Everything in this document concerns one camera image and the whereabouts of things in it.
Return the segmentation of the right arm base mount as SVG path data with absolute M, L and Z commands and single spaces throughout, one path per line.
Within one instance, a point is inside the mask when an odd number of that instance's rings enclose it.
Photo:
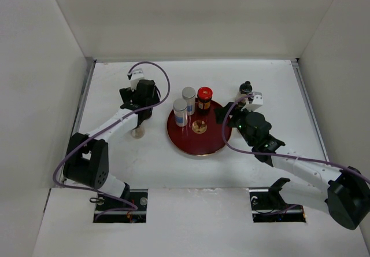
M 280 178 L 270 187 L 249 189 L 254 223 L 306 222 L 303 206 L 287 204 L 279 193 L 289 182 L 288 178 Z

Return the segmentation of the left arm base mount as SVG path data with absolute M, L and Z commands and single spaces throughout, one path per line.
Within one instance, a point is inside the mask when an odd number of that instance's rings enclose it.
M 146 223 L 149 191 L 147 189 L 131 189 L 126 199 L 133 206 L 116 199 L 98 194 L 90 198 L 95 205 L 94 223 Z

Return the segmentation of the red cap sauce jar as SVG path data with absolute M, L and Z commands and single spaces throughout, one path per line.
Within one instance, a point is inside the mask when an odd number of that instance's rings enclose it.
M 198 112 L 207 114 L 210 111 L 213 92 L 210 87 L 200 87 L 197 92 Z

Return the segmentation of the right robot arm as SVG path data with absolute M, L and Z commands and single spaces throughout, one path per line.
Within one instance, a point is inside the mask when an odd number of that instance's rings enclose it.
M 258 161 L 308 183 L 308 188 L 303 188 L 288 178 L 278 179 L 269 187 L 271 206 L 307 205 L 349 230 L 356 229 L 369 214 L 369 179 L 356 168 L 299 155 L 270 134 L 272 125 L 263 114 L 245 110 L 237 102 L 218 107 L 214 113 L 223 129 L 237 129 L 251 146 L 248 153 Z

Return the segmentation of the silver cap shaker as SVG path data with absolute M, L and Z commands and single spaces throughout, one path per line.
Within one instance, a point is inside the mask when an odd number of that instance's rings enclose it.
M 175 123 L 179 127 L 187 126 L 187 102 L 183 98 L 178 98 L 173 102 L 173 112 Z
M 192 87 L 185 87 L 182 90 L 182 97 L 187 103 L 187 115 L 191 116 L 195 112 L 195 90 Z

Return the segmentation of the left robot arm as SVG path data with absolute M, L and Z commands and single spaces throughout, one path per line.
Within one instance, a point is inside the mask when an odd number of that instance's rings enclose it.
M 112 146 L 119 143 L 130 131 L 140 128 L 151 118 L 151 105 L 160 101 L 160 93 L 153 80 L 139 79 L 136 88 L 121 89 L 123 105 L 95 130 L 75 133 L 69 140 L 67 152 L 87 141 L 64 164 L 63 176 L 88 188 L 110 195 L 110 203 L 123 210 L 130 203 L 130 187 L 109 172 Z

